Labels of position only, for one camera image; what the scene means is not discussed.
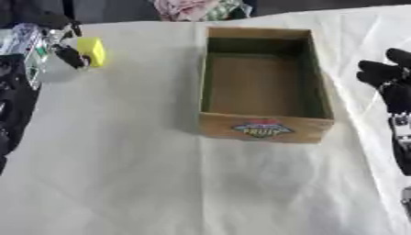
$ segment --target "wooden box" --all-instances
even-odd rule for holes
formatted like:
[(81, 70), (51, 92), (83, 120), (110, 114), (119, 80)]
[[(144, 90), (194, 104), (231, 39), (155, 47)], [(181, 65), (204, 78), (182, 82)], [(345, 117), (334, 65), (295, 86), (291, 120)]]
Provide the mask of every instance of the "wooden box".
[(313, 143), (333, 124), (309, 30), (210, 28), (200, 99), (207, 136)]

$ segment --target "white tablecloth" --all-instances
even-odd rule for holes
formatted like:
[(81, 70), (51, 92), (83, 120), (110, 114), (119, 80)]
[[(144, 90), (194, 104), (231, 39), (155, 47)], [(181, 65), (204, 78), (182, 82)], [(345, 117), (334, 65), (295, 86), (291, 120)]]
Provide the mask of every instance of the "white tablecloth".
[(411, 50), (411, 6), (215, 25), (311, 28), (336, 124), (319, 144), (219, 140), (196, 130), (206, 24), (84, 26), (105, 67), (54, 62), (0, 177), (7, 235), (410, 234), (381, 99), (360, 59)]

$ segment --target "box label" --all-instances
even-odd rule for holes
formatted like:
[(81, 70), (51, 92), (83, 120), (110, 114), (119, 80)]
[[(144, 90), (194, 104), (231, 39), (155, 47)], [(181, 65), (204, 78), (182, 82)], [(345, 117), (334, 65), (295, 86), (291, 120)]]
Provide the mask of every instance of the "box label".
[(234, 130), (242, 132), (254, 138), (269, 138), (284, 133), (294, 131), (273, 119), (258, 119), (232, 127)]

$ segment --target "yellow block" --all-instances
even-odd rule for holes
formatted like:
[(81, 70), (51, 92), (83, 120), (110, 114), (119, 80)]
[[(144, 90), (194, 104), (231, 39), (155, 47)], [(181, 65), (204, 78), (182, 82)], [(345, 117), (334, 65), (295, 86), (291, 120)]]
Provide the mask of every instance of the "yellow block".
[(106, 52), (99, 38), (78, 38), (77, 50), (90, 57), (92, 67), (101, 67), (105, 63)]

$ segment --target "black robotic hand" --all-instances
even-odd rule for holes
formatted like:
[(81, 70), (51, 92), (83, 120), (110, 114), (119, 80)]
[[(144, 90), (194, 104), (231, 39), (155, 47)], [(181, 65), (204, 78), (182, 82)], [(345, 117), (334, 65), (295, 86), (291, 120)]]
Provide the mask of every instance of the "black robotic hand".
[(381, 94), (390, 114), (395, 160), (404, 175), (411, 175), (411, 53), (389, 49), (386, 57), (395, 65), (361, 61), (357, 77)]

